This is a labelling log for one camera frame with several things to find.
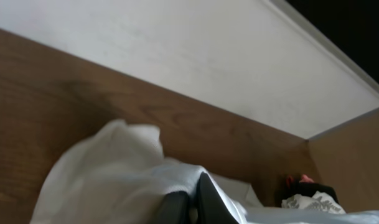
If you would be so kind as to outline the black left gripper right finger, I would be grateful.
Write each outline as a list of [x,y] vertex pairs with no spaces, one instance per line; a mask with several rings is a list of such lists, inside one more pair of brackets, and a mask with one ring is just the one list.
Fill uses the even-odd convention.
[[238,224],[205,172],[197,183],[196,206],[197,224]]

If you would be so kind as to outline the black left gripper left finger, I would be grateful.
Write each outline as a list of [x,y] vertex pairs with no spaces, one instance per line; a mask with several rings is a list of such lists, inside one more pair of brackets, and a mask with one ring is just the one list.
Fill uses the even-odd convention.
[[179,191],[167,194],[154,216],[154,224],[189,224],[189,195]]

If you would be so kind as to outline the white printed t-shirt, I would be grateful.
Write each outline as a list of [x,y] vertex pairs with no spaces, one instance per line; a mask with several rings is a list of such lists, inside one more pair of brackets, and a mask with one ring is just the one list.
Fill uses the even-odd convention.
[[205,172],[238,223],[379,223],[379,211],[264,207],[248,184],[166,158],[159,135],[156,126],[117,119],[71,147],[49,172],[31,222],[154,223],[163,198],[183,191],[189,195],[190,223],[197,223],[197,183]]

